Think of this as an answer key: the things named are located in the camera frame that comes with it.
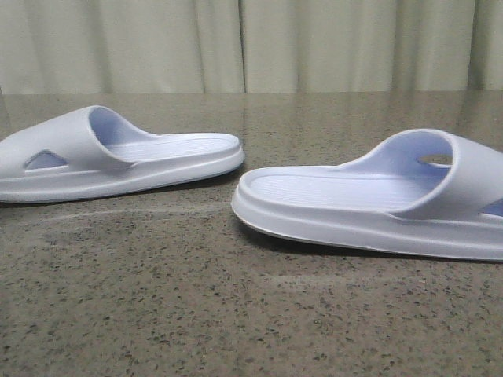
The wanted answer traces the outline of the light blue slipper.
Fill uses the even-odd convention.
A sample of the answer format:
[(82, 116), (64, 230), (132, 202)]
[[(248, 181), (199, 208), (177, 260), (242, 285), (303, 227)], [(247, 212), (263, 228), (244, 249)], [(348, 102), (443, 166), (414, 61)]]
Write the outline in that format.
[(1, 142), (1, 200), (50, 203), (116, 196), (225, 174), (244, 162), (232, 134), (151, 134), (94, 105)]
[(442, 130), (407, 130), (338, 166), (248, 171), (231, 202), (290, 240), (501, 260), (502, 154)]

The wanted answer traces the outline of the beige background curtain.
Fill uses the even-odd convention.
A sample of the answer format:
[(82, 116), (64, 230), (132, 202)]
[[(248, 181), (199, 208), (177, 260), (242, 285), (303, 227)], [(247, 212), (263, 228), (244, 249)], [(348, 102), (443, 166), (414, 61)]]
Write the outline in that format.
[(4, 1), (1, 88), (499, 90), (499, 1)]

